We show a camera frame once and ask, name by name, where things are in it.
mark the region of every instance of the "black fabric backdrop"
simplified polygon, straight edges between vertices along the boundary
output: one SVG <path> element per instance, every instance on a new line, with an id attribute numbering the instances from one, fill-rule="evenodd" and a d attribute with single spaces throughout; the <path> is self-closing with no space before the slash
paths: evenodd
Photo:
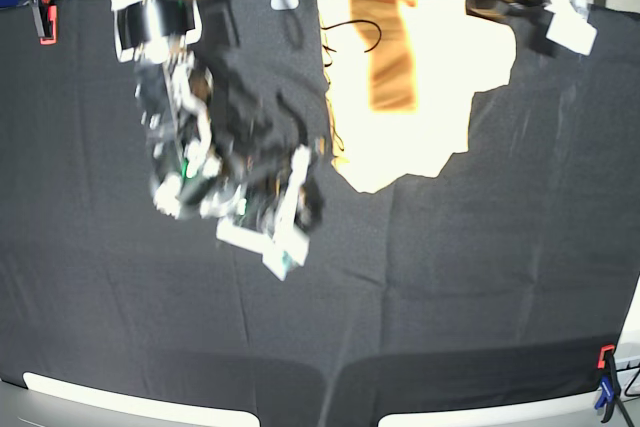
<path id="1" fill-rule="evenodd" d="M 202 6 L 216 122 L 227 105 L 273 110 L 280 91 L 321 134 L 315 0 L 269 1 Z M 437 179 L 361 195 L 319 165 L 324 222 L 285 283 L 217 242 L 215 222 L 155 211 L 109 0 L 64 2 L 60 18 L 41 47 L 28 9 L 0 13 L 2 379 L 247 410 L 267 427 L 595 388 L 640 270 L 638 17 L 595 11 L 588 58 L 536 54 L 514 21 L 511 84 L 476 95 L 470 152 Z"/>

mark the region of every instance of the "robotic arm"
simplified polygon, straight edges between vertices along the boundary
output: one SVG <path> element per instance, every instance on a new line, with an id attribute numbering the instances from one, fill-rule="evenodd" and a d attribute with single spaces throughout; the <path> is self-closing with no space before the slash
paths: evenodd
<path id="1" fill-rule="evenodd" d="M 220 219 L 220 240 L 262 254 L 284 280 L 309 248 L 311 149 L 244 157 L 216 145 L 209 113 L 215 81 L 189 48 L 202 33 L 197 0 L 111 2 L 118 59 L 135 62 L 156 208 L 176 219 Z"/>

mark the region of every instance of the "red clip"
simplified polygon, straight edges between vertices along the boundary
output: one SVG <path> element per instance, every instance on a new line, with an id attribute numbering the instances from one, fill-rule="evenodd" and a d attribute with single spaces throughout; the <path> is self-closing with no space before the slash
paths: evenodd
<path id="1" fill-rule="evenodd" d="M 49 22 L 51 22 L 51 31 L 53 32 L 53 38 L 40 39 L 40 44 L 53 45 L 58 42 L 58 7 L 56 5 L 49 6 L 47 17 L 49 17 Z"/>
<path id="2" fill-rule="evenodd" d="M 603 348 L 600 349 L 600 357 L 598 358 L 598 368 L 599 369 L 604 369 L 605 367 L 605 363 L 604 363 L 604 354 L 606 352 L 609 351 L 614 351 L 616 350 L 616 346 L 613 344 L 609 344 L 609 345 L 605 345 Z"/>

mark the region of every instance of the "orange fabric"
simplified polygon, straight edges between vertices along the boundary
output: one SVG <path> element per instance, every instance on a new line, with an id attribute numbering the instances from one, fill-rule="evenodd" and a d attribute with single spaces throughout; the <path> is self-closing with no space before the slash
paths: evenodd
<path id="1" fill-rule="evenodd" d="M 515 36 L 465 0 L 318 0 L 335 169 L 359 192 L 437 177 L 468 150 L 475 92 L 509 83 Z M 366 19 L 375 25 L 347 24 Z"/>

